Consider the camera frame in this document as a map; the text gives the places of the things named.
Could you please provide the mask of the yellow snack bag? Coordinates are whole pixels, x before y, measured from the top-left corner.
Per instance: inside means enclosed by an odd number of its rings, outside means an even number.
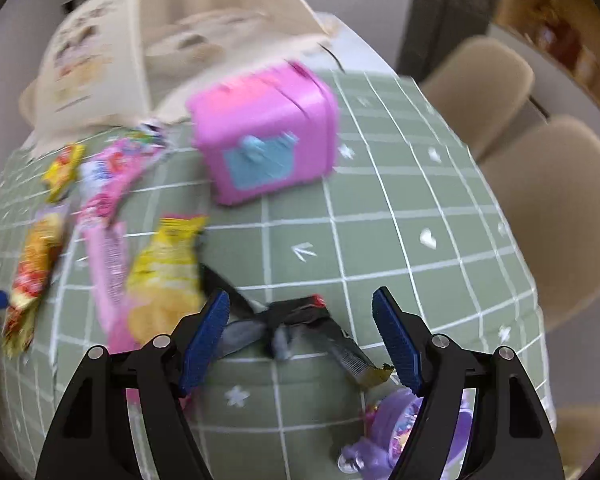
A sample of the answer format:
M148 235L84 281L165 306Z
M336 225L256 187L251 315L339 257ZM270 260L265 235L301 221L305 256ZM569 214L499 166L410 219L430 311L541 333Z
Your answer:
M78 168L85 153L85 146L79 143L65 145L43 174L49 203L57 203L76 180Z

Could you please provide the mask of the pink long wrapper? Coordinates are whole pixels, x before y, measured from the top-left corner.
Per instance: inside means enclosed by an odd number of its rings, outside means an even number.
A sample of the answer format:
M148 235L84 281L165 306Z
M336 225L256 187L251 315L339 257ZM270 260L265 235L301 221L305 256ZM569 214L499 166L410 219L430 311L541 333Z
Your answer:
M111 353L137 348L126 327L131 304L125 292L129 273L125 223L114 217L133 183L168 151L163 134L134 131L80 166L78 228L84 238L97 321Z

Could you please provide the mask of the yellow chips bag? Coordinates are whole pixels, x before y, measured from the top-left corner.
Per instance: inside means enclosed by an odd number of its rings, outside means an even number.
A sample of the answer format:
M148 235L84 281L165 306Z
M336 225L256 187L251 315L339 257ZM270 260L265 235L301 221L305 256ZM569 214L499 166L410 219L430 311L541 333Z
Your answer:
M172 333L182 318L204 306L196 245L207 221L206 216L163 217L136 256L126 281L131 301L126 326L138 344Z

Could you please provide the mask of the black wrapper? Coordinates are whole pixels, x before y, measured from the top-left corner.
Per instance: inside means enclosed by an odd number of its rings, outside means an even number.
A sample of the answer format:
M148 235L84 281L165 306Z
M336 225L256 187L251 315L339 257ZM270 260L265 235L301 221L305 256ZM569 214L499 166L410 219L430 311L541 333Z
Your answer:
M354 339L334 320L320 295L270 302L257 311L221 274L210 266L199 266L201 290L209 295L217 289L226 292L234 321L223 330L215 356L227 358L260 344L265 355L276 361L288 361L297 337L309 335L332 356L348 376L363 390L388 382L394 367L376 366Z

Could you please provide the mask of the near beige chair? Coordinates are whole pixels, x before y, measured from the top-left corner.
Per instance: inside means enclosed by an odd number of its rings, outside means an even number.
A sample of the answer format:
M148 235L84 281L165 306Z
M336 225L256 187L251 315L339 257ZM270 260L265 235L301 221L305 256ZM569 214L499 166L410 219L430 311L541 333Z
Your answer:
M600 452L600 404L558 408L555 437L565 477L579 478Z

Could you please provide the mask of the beige chair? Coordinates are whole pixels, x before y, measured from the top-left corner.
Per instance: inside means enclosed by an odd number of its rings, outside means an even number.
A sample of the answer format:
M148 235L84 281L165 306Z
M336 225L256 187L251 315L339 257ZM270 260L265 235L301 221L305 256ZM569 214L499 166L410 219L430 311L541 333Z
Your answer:
M533 85L532 67L520 54L494 38L473 36L420 88L472 157L480 160L522 109Z
M558 408L555 437L565 477L579 478L600 452L600 404Z
M555 116L480 165L554 330L600 296L600 139Z

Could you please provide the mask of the red orange snack wrapper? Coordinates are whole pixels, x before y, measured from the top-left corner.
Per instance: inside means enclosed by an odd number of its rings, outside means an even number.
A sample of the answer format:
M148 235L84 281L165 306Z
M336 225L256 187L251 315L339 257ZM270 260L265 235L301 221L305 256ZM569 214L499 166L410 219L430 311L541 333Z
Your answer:
M3 350L20 356L30 347L35 321L55 263L65 243L66 215L58 208L41 211L28 229L8 296Z

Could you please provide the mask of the purple toy carriage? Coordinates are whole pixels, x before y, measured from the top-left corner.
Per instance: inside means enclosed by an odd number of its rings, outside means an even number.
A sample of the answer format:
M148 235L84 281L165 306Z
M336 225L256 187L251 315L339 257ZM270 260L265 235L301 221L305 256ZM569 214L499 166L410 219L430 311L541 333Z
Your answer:
M422 398L405 387L369 405L364 415L364 436L342 449L337 460L340 471L360 474L363 479L388 479L407 444L421 406Z

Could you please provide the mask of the green checkered tablecloth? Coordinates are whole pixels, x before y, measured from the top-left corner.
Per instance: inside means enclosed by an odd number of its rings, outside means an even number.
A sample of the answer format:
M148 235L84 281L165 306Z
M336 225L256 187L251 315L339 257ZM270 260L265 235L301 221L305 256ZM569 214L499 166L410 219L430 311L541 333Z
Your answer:
M167 214L206 214L201 260L254 303L320 294L377 366L389 362L372 319L374 290L465 348L518 353L550 423L541 310L501 207L465 145L411 79L322 73L338 96L339 154L323 181L242 206L213 203L193 128L172 130L174 152L150 168L118 209L134 258ZM54 153L15 150L0 171L0 289L12 284L27 227L46 199ZM55 408L85 351L107 338L97 321L85 244L69 236L19 358L0 343L0 449L33 477ZM310 334L289 361L254 344L214 363L187 409L215 479L355 479L336 459L363 431L362 393Z

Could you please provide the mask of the middle beige chair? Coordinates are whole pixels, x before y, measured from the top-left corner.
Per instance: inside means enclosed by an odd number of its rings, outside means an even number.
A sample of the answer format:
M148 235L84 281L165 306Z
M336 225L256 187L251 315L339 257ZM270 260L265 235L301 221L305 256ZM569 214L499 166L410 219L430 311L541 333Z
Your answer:
M554 330L600 296L600 139L555 116L480 165Z

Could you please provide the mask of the beige mesh food cover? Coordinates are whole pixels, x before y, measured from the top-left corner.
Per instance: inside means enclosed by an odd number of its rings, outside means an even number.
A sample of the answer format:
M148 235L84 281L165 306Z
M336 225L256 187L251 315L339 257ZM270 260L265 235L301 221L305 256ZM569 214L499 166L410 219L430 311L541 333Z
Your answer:
M19 99L40 157L98 126L186 116L189 96L298 60L332 33L306 0L86 0L54 32Z

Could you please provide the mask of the pink toy box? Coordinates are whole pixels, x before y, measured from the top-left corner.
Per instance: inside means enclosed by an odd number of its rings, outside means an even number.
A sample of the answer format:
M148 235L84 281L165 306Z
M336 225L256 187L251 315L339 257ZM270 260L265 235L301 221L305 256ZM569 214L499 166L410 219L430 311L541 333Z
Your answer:
M336 164L336 96L299 62L228 78L191 96L186 110L222 206L313 182Z

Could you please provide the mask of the far beige chair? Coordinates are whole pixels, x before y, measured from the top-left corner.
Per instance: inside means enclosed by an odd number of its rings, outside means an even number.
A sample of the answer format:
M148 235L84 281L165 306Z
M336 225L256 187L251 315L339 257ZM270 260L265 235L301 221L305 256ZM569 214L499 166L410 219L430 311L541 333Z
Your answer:
M522 109L533 85L532 67L520 54L494 38L473 36L420 88L472 157L480 160Z

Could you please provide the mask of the wooden wall shelf unit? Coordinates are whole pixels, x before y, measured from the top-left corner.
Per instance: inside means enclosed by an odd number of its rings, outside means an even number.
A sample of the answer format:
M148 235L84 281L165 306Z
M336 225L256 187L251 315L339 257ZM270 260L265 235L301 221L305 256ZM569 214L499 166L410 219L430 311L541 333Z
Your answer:
M600 110L600 6L594 0L498 0L493 24L559 67Z

